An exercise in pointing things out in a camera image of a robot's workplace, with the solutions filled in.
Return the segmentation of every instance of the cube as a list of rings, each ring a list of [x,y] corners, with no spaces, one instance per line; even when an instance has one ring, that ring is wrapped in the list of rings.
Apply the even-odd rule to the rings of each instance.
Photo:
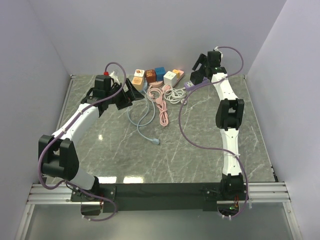
[[[157,79],[156,71],[154,69],[145,71],[145,78],[148,84],[154,83]]]
[[[145,70],[137,69],[134,72],[135,77],[143,78],[145,76]]]
[[[176,78],[177,78],[177,79],[180,78],[180,71],[179,71],[179,70],[173,69],[172,72],[176,74]]]
[[[163,81],[164,80],[164,75],[166,74],[166,70],[164,67],[157,67],[154,69],[155,75],[156,75],[156,80],[157,81]]]
[[[137,89],[139,92],[141,92],[144,88],[144,78],[139,76],[134,76],[132,79],[132,85]]]
[[[172,71],[168,71],[164,76],[163,76],[163,81],[164,84],[169,84],[170,86],[174,86],[176,85],[178,78],[177,78],[177,74],[175,74]]]

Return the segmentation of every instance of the yellow cube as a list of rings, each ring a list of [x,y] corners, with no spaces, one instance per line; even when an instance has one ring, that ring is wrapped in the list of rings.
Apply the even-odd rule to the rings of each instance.
[[[144,87],[144,79],[143,77],[135,76],[132,79],[132,85],[137,89],[138,91],[142,91]]]
[[[174,69],[172,72],[176,74],[176,78],[177,78],[177,79],[180,78],[180,71],[179,71],[179,70]]]

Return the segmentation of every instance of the blue cube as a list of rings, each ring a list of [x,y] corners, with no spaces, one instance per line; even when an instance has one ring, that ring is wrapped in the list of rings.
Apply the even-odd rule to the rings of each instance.
[[[164,75],[166,74],[166,70],[164,67],[156,67],[154,69],[155,75],[156,75],[156,80],[157,81],[163,81],[164,80]]]

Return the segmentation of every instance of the white wall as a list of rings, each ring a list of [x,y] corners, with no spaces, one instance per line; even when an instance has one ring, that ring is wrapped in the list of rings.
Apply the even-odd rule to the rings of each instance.
[[[68,75],[26,0],[0,1],[0,239],[14,239]]]
[[[320,235],[319,13],[318,0],[288,0],[247,80],[271,162],[306,240]]]
[[[191,72],[218,45],[239,49],[248,73],[286,0],[29,1],[69,73],[96,74],[110,61]],[[238,70],[236,54],[223,60]]]

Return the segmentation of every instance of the marble table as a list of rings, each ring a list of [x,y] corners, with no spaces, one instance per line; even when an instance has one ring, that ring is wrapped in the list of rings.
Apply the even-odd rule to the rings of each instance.
[[[176,88],[183,87],[183,82]],[[76,75],[61,113],[62,126],[77,110],[81,99],[94,84],[95,75]],[[245,107],[238,145],[240,160],[250,182],[274,182],[273,169],[243,75],[231,77],[235,94],[244,99]],[[182,110],[181,123],[189,138],[207,147],[222,147],[222,138],[215,117],[219,97],[213,86],[196,91]],[[219,182],[224,164],[221,151],[204,150],[192,146],[182,136],[178,125],[180,105],[167,103],[169,125],[159,124],[159,111],[155,119],[141,132],[158,138],[154,145],[142,138],[137,127],[127,117],[127,109],[117,110],[110,105],[96,123],[89,128],[76,146],[80,166],[88,173],[101,177],[102,183],[198,183]],[[135,122],[147,110],[144,100],[133,103],[130,115]],[[152,112],[142,123],[148,121]]]

